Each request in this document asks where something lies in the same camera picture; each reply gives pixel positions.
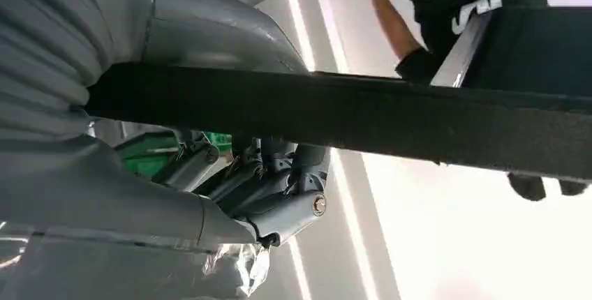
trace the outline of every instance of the white logo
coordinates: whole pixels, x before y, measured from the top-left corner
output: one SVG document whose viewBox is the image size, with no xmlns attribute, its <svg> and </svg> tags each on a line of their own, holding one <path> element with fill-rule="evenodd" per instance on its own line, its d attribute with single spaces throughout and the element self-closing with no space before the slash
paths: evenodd
<svg viewBox="0 0 592 300">
<path fill-rule="evenodd" d="M 457 20 L 456 18 L 452 19 L 452 32 L 460 35 L 466 28 L 468 19 L 471 18 L 471 15 L 475 9 L 477 10 L 477 14 L 481 15 L 491 10 L 498 9 L 501 6 L 501 0 L 477 0 L 473 3 L 462 6 L 459 16 L 460 20 Z"/>
</svg>

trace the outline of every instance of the metal bar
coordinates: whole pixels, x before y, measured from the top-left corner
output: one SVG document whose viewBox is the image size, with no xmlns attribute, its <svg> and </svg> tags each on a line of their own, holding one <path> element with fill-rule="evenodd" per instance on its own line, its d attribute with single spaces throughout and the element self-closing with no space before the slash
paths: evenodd
<svg viewBox="0 0 592 300">
<path fill-rule="evenodd" d="M 592 181 L 590 98 L 143 65 L 90 92 L 100 117 Z"/>
<path fill-rule="evenodd" d="M 475 15 L 431 81 L 432 86 L 460 87 L 493 13 Z"/>
</svg>

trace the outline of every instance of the fluorescent light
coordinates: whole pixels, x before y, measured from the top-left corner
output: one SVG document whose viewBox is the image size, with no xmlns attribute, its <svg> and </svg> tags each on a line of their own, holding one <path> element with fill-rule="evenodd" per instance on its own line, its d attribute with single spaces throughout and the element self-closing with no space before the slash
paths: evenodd
<svg viewBox="0 0 592 300">
<path fill-rule="evenodd" d="M 335 63 L 337 64 L 337 72 L 349 73 L 348 60 L 346 58 L 345 50 L 343 50 L 343 43 L 337 30 L 335 23 L 335 17 L 333 16 L 333 9 L 331 8 L 331 1 L 319 0 L 321 14 L 325 21 L 325 27 L 327 27 L 327 35 L 329 35 L 329 42 L 333 50 L 335 57 Z"/>
<path fill-rule="evenodd" d="M 22 243 L 29 242 L 29 240 L 25 239 L 24 237 L 0 237 L 0 241 L 22 242 Z"/>
<path fill-rule="evenodd" d="M 10 265 L 17 264 L 20 261 L 20 256 L 14 257 L 10 260 L 0 263 L 0 269 L 4 269 L 5 267 L 9 267 Z"/>
<path fill-rule="evenodd" d="M 360 268 L 360 274 L 362 275 L 362 285 L 364 286 L 366 298 L 368 300 L 379 300 L 374 276 L 372 276 L 372 268 L 370 267 L 370 259 L 368 258 L 366 246 L 364 245 L 360 222 L 357 220 L 357 214 L 355 213 L 355 207 L 346 173 L 343 169 L 343 164 L 341 163 L 341 157 L 336 149 L 331 149 L 331 167 L 333 174 L 335 175 L 339 197 L 350 230 L 355 258 L 357 260 L 357 265 Z"/>
<path fill-rule="evenodd" d="M 306 279 L 306 273 L 304 272 L 304 265 L 302 264 L 302 255 L 300 254 L 300 247 L 295 236 L 292 236 L 288 240 L 288 247 L 292 254 L 292 261 L 294 261 L 294 269 L 296 270 L 296 279 L 298 279 L 298 285 L 300 286 L 300 293 L 302 294 L 302 300 L 312 300 L 311 290 L 309 289 L 309 282 Z"/>
<path fill-rule="evenodd" d="M 294 18 L 296 34 L 298 35 L 298 42 L 300 43 L 300 54 L 302 55 L 306 68 L 309 71 L 314 71 L 316 69 L 316 62 L 314 60 L 309 33 L 306 31 L 304 17 L 302 16 L 302 10 L 300 9 L 300 2 L 298 0 L 288 0 L 288 2 L 290 3 L 290 12 L 292 12 L 292 17 Z"/>
</svg>

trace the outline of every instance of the bolt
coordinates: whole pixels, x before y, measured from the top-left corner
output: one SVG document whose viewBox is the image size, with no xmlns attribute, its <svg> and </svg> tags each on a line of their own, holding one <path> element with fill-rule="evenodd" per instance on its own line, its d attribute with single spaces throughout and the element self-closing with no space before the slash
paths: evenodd
<svg viewBox="0 0 592 300">
<path fill-rule="evenodd" d="M 324 195 L 317 195 L 313 202 L 313 212 L 316 216 L 322 216 L 327 210 L 327 200 Z"/>
</svg>

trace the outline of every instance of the clear plastic bag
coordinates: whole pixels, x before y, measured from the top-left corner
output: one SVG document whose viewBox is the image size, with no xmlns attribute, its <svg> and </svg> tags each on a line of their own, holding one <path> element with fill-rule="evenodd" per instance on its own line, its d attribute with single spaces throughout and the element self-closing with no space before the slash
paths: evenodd
<svg viewBox="0 0 592 300">
<path fill-rule="evenodd" d="M 0 222 L 0 300 L 244 299 L 268 271 L 258 244 Z"/>
</svg>

